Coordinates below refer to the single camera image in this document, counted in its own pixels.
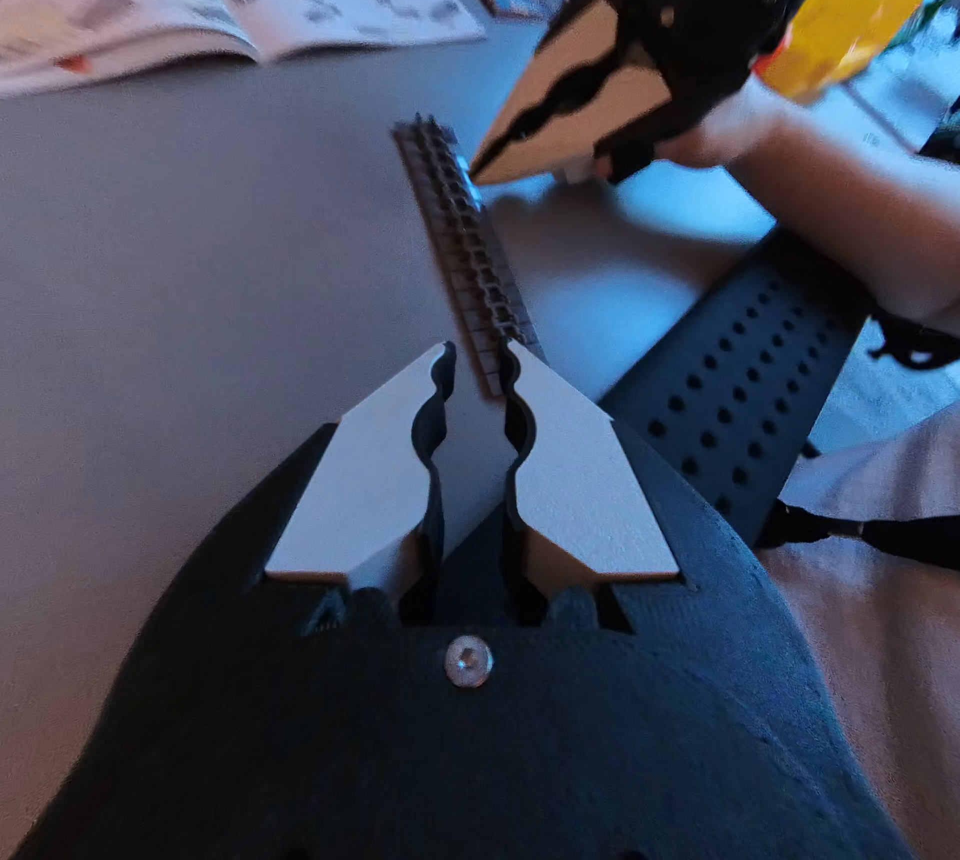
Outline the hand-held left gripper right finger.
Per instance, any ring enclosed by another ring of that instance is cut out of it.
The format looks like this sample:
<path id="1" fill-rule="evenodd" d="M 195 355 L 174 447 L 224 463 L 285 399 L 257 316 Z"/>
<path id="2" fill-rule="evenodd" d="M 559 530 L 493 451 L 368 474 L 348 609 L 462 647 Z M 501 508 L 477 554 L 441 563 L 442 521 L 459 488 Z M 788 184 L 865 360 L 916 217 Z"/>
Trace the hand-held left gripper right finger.
<path id="1" fill-rule="evenodd" d="M 500 568 L 518 621 L 539 625 L 571 590 L 599 617 L 613 587 L 681 569 L 613 419 L 520 341 L 501 342 L 506 475 Z"/>

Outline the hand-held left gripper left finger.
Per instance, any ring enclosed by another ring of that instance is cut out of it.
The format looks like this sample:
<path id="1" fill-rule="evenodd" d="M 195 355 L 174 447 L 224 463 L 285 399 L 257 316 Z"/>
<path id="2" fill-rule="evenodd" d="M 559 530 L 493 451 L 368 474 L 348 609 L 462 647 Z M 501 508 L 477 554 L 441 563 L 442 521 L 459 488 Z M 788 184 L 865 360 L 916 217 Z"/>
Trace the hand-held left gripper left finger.
<path id="1" fill-rule="evenodd" d="M 445 520 L 432 457 L 457 350 L 438 343 L 335 425 L 265 565 L 274 581 L 379 590 L 408 624 L 436 608 Z"/>

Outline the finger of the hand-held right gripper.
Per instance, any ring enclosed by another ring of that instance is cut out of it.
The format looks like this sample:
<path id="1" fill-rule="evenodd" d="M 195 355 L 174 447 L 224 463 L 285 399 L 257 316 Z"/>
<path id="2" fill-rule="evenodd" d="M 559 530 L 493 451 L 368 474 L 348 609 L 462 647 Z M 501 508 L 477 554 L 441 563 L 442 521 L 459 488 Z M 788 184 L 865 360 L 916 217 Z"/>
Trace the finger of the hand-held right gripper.
<path id="1" fill-rule="evenodd" d="M 545 59 L 533 59 L 488 128 L 469 176 L 489 186 L 583 165 L 599 141 L 670 100 L 664 75 L 638 41 L 553 73 Z"/>
<path id="2" fill-rule="evenodd" d="M 594 99 L 616 66 L 618 11 L 591 0 L 540 42 L 489 127 L 469 168 L 487 171 L 507 149 L 532 140 L 552 118 Z"/>

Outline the person's right forearm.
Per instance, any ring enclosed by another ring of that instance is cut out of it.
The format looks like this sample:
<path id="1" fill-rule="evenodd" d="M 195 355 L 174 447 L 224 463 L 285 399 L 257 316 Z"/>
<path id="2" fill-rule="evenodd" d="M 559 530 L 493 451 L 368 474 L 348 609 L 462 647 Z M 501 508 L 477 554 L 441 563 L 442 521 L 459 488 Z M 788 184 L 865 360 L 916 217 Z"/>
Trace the person's right forearm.
<path id="1" fill-rule="evenodd" d="M 740 185 L 885 310 L 958 337 L 958 165 L 842 142 L 767 95 L 737 107 Z"/>

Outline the grey desk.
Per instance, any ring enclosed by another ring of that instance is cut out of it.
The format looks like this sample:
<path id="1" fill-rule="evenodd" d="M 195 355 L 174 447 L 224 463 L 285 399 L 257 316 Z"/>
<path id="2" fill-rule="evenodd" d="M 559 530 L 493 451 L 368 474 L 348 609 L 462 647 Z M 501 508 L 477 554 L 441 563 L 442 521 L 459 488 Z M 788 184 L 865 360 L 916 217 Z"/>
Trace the grey desk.
<path id="1" fill-rule="evenodd" d="M 501 407 L 392 135 L 431 114 L 470 156 L 542 34 L 462 3 L 486 38 L 2 102 L 2 858 L 196 546 L 438 342 L 447 549 L 498 505 Z"/>

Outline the person's right hand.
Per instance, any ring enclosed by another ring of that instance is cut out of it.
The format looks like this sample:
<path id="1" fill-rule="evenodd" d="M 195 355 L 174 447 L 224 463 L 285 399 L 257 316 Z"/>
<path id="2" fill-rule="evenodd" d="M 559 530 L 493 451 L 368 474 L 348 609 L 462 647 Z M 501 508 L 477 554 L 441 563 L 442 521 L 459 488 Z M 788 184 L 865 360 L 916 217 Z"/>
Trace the person's right hand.
<path id="1" fill-rule="evenodd" d="M 751 75 L 691 129 L 654 146 L 654 159 L 689 169 L 727 167 L 773 136 L 794 105 Z"/>

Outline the yellow plastic bin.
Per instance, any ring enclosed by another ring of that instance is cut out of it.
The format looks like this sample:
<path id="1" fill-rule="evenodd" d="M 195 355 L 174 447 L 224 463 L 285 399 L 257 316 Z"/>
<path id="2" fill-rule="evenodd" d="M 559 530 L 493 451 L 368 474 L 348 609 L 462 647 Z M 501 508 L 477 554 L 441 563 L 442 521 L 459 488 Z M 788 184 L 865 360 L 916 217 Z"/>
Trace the yellow plastic bin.
<path id="1" fill-rule="evenodd" d="M 805 99 L 857 74 L 894 38 L 922 0 L 806 0 L 778 47 L 755 59 L 768 86 Z"/>

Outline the black perforated chair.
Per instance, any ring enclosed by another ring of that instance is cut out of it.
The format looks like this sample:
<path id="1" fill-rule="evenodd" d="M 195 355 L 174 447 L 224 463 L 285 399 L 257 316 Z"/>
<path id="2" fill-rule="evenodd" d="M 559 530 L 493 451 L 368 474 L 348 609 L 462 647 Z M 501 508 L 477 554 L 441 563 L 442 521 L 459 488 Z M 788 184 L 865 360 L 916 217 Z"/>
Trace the black perforated chair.
<path id="1" fill-rule="evenodd" d="M 872 301 L 798 236 L 769 234 L 599 406 L 755 547 Z"/>

